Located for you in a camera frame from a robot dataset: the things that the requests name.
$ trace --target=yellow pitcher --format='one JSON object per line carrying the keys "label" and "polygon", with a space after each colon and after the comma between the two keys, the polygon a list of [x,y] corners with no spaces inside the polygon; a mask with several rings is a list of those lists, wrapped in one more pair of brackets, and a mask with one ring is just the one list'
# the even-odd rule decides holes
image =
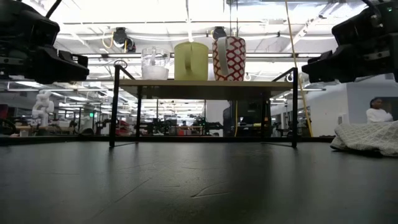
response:
{"label": "yellow pitcher", "polygon": [[209,48],[196,42],[184,42],[174,48],[175,80],[207,80]]}

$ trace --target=red and white patterned vase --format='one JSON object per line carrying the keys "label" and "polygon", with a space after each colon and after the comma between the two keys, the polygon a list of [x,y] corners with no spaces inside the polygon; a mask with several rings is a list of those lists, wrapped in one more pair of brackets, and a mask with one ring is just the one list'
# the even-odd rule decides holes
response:
{"label": "red and white patterned vase", "polygon": [[217,81],[243,81],[246,42],[239,37],[221,37],[213,42],[213,66]]}

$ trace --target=person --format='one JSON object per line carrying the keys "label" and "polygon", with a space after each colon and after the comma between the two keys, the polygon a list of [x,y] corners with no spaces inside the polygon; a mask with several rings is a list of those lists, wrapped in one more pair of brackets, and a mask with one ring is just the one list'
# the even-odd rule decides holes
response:
{"label": "person", "polygon": [[392,115],[381,109],[382,100],[380,98],[374,98],[370,102],[370,109],[366,111],[368,117],[368,123],[378,122],[391,122],[393,121]]}

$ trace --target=white blanket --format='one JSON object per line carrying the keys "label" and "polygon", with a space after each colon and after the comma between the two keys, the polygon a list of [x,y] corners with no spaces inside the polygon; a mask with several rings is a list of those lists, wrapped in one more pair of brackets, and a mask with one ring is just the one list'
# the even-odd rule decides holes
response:
{"label": "white blanket", "polygon": [[380,151],[384,156],[398,156],[398,121],[373,124],[341,124],[336,129],[332,148]]}

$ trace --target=wooden tabletop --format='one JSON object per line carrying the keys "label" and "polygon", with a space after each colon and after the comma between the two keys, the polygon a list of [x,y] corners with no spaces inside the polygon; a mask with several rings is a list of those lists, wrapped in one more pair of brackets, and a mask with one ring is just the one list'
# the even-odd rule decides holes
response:
{"label": "wooden tabletop", "polygon": [[271,97],[289,91],[289,82],[227,82],[227,81],[180,81],[180,80],[120,80],[120,87],[137,96],[142,86],[146,98],[186,100],[247,100],[261,99],[261,93]]}

